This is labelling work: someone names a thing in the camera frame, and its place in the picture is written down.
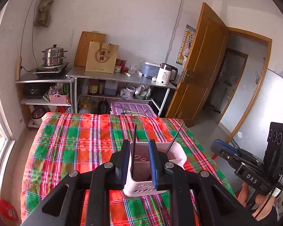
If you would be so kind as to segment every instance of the wooden door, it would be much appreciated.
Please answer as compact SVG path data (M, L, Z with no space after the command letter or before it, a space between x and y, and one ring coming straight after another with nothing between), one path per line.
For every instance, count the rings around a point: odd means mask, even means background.
M218 15L202 4L196 33L167 118L183 119L191 127L201 111L219 72L229 30Z

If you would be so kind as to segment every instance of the silver bolt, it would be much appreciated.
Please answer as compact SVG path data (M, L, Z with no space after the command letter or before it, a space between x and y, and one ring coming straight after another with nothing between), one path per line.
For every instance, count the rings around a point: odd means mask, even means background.
M105 168L111 168L111 167L113 167L113 163L112 163L112 162L106 162L106 163L104 164L104 167L105 167Z
M75 177L75 176L77 176L78 174L79 174L78 171L73 170L73 171L71 171L71 172L69 173L69 176Z
M202 177L208 177L209 175L210 175L210 173L208 171L202 170L200 172L200 176L202 176Z
M165 164L165 167L166 167L166 168L173 168L173 167L174 167L174 163L173 163L173 162L167 162L167 163Z

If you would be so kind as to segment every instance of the plaid tablecloth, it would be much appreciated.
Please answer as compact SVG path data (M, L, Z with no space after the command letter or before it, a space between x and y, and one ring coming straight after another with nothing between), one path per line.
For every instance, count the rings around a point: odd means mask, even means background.
M120 151L124 139L132 141L137 124L137 141L171 142L181 121L116 115L47 113L38 130L25 166L21 192L21 219L29 213L71 170L94 170ZM184 125L176 139L187 155L185 170L207 170L232 193L224 174ZM82 225L84 225L86 193ZM169 219L169 194L126 197L122 191L110 192L111 225L163 225L155 201L163 202Z

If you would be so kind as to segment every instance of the white kettle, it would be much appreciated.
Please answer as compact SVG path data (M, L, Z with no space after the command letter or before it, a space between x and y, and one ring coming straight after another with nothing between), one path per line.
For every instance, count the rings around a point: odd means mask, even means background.
M171 79L172 71L175 71L174 77ZM178 69L172 65L162 63L159 68L156 83L159 85L167 86L169 82L173 82L176 79Z

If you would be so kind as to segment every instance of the kettle handle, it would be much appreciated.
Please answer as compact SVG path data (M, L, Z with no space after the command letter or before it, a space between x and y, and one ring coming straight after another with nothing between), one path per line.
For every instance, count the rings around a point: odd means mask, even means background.
M172 67L171 71L172 71L172 70L175 70L175 75L174 75L173 79L170 80L170 82L175 81L175 79L176 79L176 77L177 77L177 74L178 74L178 69L177 69L176 67Z

